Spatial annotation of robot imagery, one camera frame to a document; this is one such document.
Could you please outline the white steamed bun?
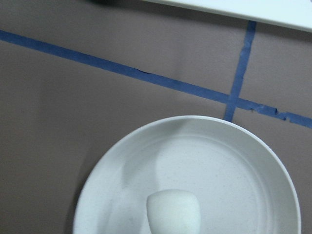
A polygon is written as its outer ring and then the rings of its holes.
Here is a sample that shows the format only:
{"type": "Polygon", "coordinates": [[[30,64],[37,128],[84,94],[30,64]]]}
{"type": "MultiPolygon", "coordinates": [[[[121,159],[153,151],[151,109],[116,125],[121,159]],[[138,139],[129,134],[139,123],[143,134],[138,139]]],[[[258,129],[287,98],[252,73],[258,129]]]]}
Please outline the white steamed bun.
{"type": "Polygon", "coordinates": [[[163,190],[146,202],[147,218],[153,234],[198,234],[201,215],[198,199],[183,190],[163,190]]]}

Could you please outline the cream round plate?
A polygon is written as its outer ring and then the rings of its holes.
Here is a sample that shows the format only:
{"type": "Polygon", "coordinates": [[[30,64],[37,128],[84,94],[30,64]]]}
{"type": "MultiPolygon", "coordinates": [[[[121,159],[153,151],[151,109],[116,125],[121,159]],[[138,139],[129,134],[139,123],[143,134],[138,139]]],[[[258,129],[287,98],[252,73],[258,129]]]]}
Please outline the cream round plate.
{"type": "Polygon", "coordinates": [[[293,182],[258,137],[217,118],[179,116],[116,143],[80,193],[76,234],[148,234],[146,200],[166,189],[199,200],[203,234],[299,234],[293,182]]]}

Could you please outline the white bear tray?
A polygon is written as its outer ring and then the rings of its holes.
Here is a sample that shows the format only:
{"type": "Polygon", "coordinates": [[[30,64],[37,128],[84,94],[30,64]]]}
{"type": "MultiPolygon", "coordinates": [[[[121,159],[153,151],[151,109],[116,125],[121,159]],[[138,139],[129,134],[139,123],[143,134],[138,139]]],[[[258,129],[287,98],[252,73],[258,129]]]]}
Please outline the white bear tray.
{"type": "Polygon", "coordinates": [[[305,32],[312,31],[310,0],[154,0],[152,2],[305,32]]]}

